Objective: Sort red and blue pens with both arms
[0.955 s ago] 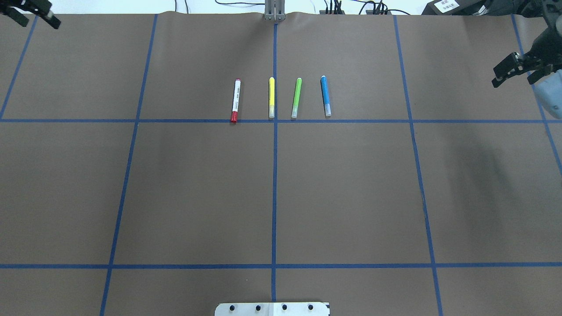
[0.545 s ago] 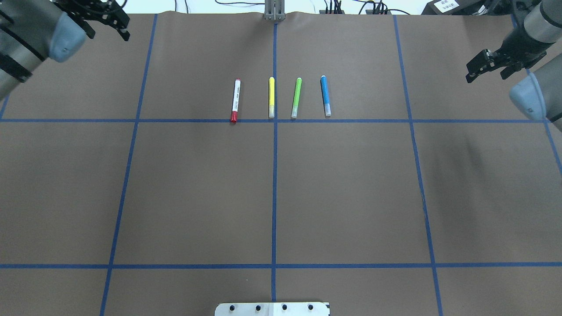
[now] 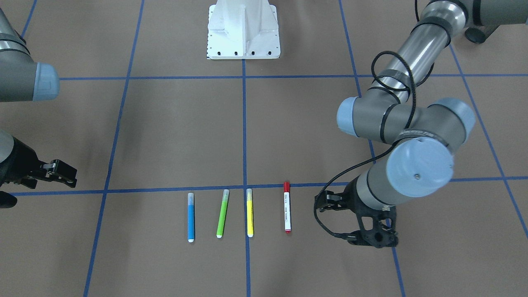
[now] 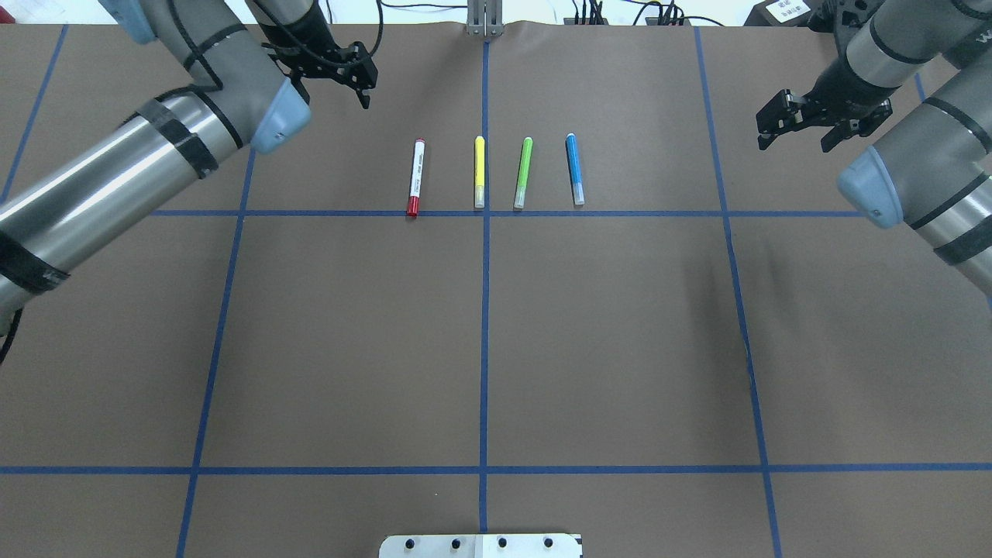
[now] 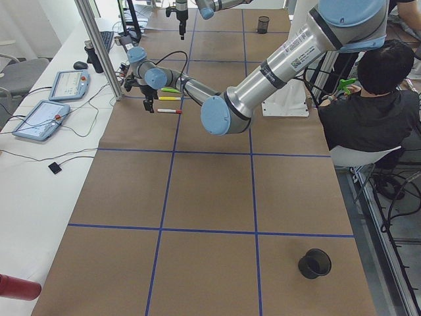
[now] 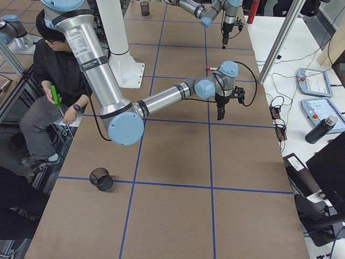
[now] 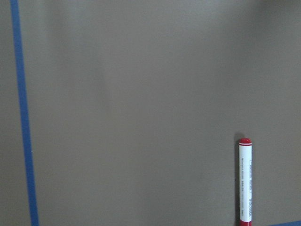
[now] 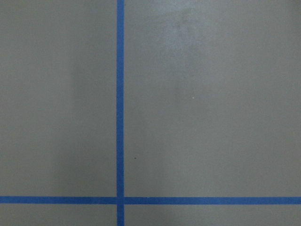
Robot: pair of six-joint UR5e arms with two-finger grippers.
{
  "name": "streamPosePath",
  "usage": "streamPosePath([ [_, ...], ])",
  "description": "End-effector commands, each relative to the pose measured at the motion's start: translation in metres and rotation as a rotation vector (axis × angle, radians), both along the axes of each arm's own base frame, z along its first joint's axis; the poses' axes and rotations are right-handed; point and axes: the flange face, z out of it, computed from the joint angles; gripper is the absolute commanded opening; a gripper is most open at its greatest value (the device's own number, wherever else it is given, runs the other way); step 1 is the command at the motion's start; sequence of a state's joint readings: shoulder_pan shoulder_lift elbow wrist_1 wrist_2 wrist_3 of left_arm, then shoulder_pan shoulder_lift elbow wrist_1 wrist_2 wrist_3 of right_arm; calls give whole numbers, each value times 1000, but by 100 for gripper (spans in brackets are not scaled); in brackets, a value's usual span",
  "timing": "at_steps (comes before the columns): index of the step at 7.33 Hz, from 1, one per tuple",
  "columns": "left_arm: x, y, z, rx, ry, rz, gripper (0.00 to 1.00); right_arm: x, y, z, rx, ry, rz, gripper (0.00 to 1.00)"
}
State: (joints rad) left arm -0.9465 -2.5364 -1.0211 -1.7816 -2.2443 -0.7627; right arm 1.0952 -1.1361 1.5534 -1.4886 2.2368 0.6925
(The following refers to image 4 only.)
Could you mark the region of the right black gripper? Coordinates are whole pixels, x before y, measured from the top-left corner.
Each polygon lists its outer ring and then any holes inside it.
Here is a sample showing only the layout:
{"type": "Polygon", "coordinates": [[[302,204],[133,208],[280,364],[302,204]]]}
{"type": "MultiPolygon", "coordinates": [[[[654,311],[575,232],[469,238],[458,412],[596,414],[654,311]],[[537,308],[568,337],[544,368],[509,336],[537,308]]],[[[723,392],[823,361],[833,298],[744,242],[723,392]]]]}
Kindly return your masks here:
{"type": "Polygon", "coordinates": [[[829,100],[822,93],[810,91],[799,95],[789,88],[778,91],[757,113],[757,144],[768,150],[776,138],[808,127],[825,127],[829,131],[821,138],[821,151],[830,153],[840,143],[853,138],[868,137],[876,132],[893,114],[890,97],[893,88],[881,88],[880,97],[868,95],[867,102],[829,100]]]}

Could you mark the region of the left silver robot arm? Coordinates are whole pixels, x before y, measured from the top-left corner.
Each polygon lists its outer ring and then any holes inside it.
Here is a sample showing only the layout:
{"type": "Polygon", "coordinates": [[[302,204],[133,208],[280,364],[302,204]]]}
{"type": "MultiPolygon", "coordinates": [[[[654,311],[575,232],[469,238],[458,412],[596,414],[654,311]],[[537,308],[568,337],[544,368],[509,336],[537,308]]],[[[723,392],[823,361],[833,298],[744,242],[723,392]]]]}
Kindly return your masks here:
{"type": "Polygon", "coordinates": [[[2,206],[2,338],[22,309],[245,147],[269,154],[312,119],[302,82],[330,79],[363,107],[376,41],[338,43],[318,1],[252,1],[258,40],[224,1],[105,1],[136,43],[161,42],[189,84],[143,103],[112,133],[2,206]]]}

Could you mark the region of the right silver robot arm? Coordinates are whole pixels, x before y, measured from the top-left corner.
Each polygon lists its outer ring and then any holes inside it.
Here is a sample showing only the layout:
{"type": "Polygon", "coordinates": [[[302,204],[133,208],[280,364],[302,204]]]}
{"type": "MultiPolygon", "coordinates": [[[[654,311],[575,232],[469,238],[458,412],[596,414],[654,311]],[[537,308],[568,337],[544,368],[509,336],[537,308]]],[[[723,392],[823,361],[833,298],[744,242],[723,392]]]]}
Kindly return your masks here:
{"type": "Polygon", "coordinates": [[[892,115],[890,97],[929,61],[956,67],[941,88],[867,147],[837,188],[876,226],[904,223],[947,266],[991,291],[991,150],[988,1],[825,1],[809,29],[833,34],[836,59],[811,91],[783,89],[757,113],[757,144],[825,127],[828,152],[871,135],[892,115]]]}

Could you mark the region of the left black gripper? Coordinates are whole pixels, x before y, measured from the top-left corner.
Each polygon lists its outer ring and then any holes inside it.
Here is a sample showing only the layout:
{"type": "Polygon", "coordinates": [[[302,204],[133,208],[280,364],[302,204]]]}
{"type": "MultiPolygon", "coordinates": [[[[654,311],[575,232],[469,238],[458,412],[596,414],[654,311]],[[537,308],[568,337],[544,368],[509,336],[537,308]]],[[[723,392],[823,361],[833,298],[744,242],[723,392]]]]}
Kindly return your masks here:
{"type": "Polygon", "coordinates": [[[356,91],[362,109],[370,108],[378,70],[364,43],[338,46],[326,27],[269,27],[268,43],[291,81],[330,79],[356,91]]]}

